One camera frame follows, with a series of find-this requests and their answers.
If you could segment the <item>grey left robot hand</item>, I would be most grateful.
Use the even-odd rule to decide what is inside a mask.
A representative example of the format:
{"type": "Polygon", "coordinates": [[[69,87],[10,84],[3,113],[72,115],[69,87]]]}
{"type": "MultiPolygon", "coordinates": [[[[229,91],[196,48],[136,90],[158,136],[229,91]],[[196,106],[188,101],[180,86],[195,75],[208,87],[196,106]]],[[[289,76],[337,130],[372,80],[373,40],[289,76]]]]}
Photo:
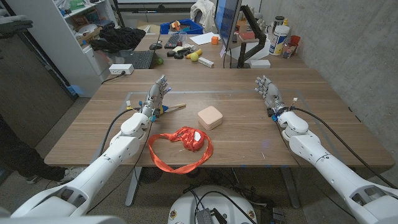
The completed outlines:
{"type": "Polygon", "coordinates": [[[142,106],[141,113],[147,117],[160,116],[160,111],[162,107],[162,100],[164,95],[171,90],[171,87],[167,88],[167,78],[162,75],[147,92],[144,104],[142,106]]]}

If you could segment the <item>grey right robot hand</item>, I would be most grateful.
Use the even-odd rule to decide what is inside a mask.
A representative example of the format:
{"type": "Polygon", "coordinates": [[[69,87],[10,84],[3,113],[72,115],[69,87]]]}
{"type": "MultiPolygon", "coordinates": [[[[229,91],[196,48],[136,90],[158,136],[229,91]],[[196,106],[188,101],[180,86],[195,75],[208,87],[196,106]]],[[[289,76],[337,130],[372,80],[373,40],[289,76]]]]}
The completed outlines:
{"type": "Polygon", "coordinates": [[[282,101],[279,89],[269,78],[265,76],[257,77],[255,82],[257,84],[257,88],[255,88],[255,90],[264,99],[268,117],[275,116],[277,118],[287,111],[288,107],[282,101]]]}

